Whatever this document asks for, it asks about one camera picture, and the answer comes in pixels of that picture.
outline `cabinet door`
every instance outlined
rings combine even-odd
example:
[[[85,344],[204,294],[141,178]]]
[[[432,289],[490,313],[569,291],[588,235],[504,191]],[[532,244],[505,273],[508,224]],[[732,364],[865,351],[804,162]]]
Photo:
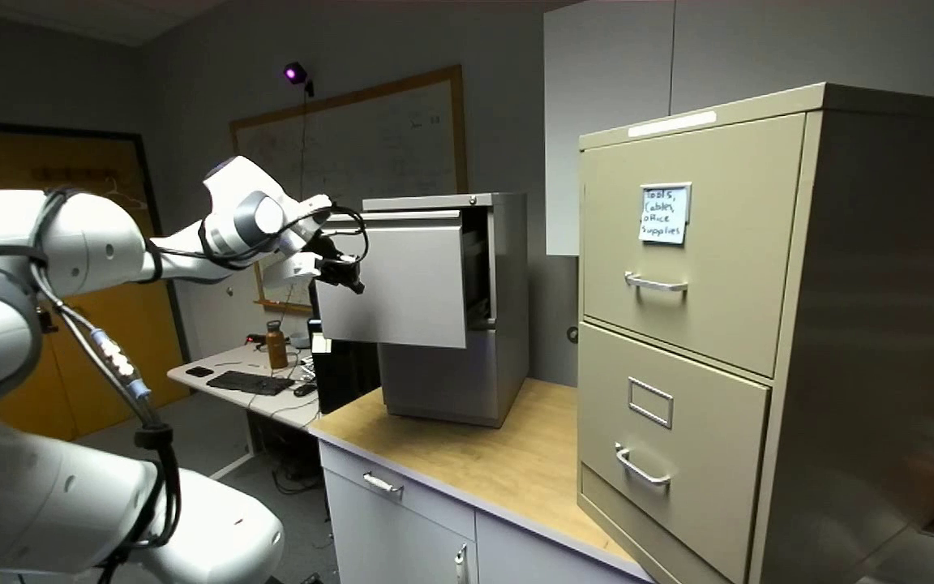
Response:
[[[588,554],[569,551],[550,539],[538,539],[527,529],[501,524],[492,515],[478,514],[478,554],[479,584],[637,584],[647,578],[632,578],[610,564],[590,561]]]
[[[478,581],[475,511],[386,466],[320,455],[342,584]]]

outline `cable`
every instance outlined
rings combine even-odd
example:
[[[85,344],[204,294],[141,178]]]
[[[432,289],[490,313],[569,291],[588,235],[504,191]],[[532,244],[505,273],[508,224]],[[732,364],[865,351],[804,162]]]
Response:
[[[130,358],[120,351],[120,344],[112,341],[112,333],[97,326],[91,326],[81,313],[74,313],[68,303],[63,303],[50,282],[50,260],[41,255],[41,236],[53,226],[55,214],[68,195],[53,191],[41,203],[41,214],[34,231],[34,252],[28,252],[28,275],[41,294],[55,308],[55,314],[68,326],[79,346],[89,355],[89,361],[104,374],[104,379],[124,397],[124,402],[141,415],[142,428],[135,431],[135,445],[156,455],[156,481],[148,498],[142,499],[142,511],[135,524],[130,527],[128,539],[100,561],[100,584],[108,584],[135,547],[160,547],[165,546],[183,518],[183,481],[178,481],[178,459],[173,447],[173,428],[156,415],[148,407],[148,385],[130,364]],[[156,518],[160,498],[165,498],[161,529],[156,534],[147,534],[148,524]]]
[[[334,235],[334,236],[361,236],[361,239],[364,239],[364,251],[361,251],[358,262],[364,262],[364,260],[370,255],[370,235],[366,235],[364,214],[355,212],[355,208],[345,208],[345,203],[334,203],[332,212],[334,212],[334,214],[348,214],[348,219],[358,224],[358,231],[350,231],[350,235]]]

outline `bottle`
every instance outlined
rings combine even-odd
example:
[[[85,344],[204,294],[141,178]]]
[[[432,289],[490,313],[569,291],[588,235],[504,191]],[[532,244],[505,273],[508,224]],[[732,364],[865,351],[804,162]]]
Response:
[[[265,326],[265,351],[268,351],[268,370],[286,370],[286,339],[279,330],[279,318]]]

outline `door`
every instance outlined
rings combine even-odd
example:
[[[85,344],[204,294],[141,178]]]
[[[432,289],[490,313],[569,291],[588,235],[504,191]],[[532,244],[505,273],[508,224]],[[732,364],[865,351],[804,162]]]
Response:
[[[638,584],[638,578],[478,514],[479,584]]]
[[[0,187],[79,187],[115,198],[142,235],[154,231],[148,184],[135,138],[50,132],[0,127]],[[188,397],[165,378],[183,364],[169,286],[120,286],[68,300],[104,329],[135,364],[154,402]],[[41,314],[41,361],[35,374],[0,398],[0,419],[22,431],[79,437],[128,421],[130,408],[104,382],[63,320]]]

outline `filing cabinet drawer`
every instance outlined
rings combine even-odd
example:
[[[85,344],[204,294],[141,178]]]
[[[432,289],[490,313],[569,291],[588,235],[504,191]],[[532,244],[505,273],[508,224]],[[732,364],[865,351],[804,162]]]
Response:
[[[580,465],[745,578],[768,391],[580,326]]]
[[[800,138],[791,115],[585,149],[585,318],[772,378]]]

